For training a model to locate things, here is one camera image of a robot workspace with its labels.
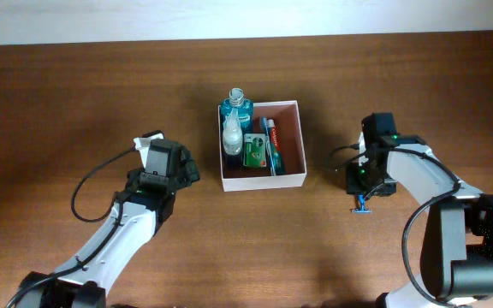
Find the blue disposable razor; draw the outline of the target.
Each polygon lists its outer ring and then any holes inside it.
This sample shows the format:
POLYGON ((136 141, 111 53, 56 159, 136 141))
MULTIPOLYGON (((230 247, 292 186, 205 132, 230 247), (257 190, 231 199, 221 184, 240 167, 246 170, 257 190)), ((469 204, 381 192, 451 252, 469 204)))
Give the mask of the blue disposable razor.
POLYGON ((365 197, 362 194, 356 196, 357 205, 351 212, 354 214, 370 214, 372 210, 368 209, 365 204, 365 197))

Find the clear spray bottle dark liquid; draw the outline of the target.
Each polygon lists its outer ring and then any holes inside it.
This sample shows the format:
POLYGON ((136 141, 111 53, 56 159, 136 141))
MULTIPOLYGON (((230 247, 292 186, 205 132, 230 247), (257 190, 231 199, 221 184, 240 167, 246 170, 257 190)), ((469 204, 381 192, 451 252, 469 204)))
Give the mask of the clear spray bottle dark liquid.
POLYGON ((242 165, 243 132, 236 108, 231 110, 224 121, 222 142, 226 165, 230 169, 239 168, 242 165))

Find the green soap bar pack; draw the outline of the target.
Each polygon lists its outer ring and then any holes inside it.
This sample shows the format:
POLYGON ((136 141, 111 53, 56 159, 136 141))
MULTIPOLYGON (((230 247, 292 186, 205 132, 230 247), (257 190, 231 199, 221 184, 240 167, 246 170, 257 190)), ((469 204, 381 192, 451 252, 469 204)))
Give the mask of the green soap bar pack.
POLYGON ((243 166, 247 168, 265 168, 266 136, 263 133, 246 133, 243 137, 243 166))

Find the blue mouthwash bottle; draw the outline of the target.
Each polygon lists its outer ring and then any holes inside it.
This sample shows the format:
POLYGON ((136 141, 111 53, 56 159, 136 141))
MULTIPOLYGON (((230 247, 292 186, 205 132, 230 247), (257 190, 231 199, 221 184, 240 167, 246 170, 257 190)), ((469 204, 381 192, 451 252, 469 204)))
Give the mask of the blue mouthwash bottle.
POLYGON ((240 88, 233 88, 229 91, 229 97, 220 103, 220 121, 223 125, 232 109, 237 109, 239 123, 243 133, 253 131, 253 102, 245 97, 240 88))

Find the blue white toothbrush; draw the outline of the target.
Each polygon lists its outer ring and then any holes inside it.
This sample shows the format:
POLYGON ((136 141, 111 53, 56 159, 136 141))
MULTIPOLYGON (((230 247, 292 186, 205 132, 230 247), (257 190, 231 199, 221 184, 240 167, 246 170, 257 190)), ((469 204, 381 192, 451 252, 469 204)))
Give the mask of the blue white toothbrush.
POLYGON ((270 167, 270 174, 276 176, 275 164, 273 162, 272 151, 270 146, 270 131, 268 125, 268 119, 266 117, 261 117, 259 121, 260 129, 265 134, 265 149, 267 153, 268 165, 270 167))

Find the Colgate toothpaste tube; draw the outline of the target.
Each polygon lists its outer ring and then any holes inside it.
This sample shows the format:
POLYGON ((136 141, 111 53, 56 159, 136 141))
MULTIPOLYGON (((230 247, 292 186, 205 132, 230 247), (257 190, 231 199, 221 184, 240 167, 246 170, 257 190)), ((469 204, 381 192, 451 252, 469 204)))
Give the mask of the Colgate toothpaste tube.
POLYGON ((284 168, 284 163, 282 160, 282 153, 280 150, 276 124, 273 119, 269 119, 267 121, 267 126, 269 129, 269 140, 270 140, 270 150, 271 150, 271 158, 274 166, 275 175, 285 175, 286 170, 284 168))

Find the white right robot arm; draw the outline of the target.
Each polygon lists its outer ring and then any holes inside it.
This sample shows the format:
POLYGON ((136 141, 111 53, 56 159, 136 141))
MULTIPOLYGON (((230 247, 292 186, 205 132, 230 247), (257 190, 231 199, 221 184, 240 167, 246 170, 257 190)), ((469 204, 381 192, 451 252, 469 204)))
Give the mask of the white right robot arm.
POLYGON ((404 186, 419 203, 401 236, 408 283, 378 307, 469 307, 493 297, 493 194, 465 183, 418 135, 396 131, 390 113, 373 113, 347 161, 347 193, 366 201, 404 186))

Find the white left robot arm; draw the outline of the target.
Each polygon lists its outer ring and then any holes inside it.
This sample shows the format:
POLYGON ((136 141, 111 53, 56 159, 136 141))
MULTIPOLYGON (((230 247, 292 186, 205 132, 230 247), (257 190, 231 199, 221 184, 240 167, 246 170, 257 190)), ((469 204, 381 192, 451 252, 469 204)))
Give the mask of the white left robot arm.
POLYGON ((115 192, 100 229, 50 274, 31 272, 9 300, 10 307, 104 307, 132 256, 169 219, 179 190, 200 175, 186 146, 157 133, 134 141, 142 165, 128 172, 115 192))

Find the white cardboard box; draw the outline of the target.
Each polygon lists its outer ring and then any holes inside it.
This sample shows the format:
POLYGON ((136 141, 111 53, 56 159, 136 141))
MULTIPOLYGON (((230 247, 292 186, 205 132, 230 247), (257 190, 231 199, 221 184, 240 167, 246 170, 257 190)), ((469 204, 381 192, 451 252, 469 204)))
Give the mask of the white cardboard box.
POLYGON ((271 175, 264 169, 229 169, 220 143, 220 174, 225 192, 301 187, 307 176, 306 153, 301 132, 300 112, 295 100, 253 104, 254 132, 260 133, 259 118, 273 119, 277 143, 283 154, 285 175, 271 175))

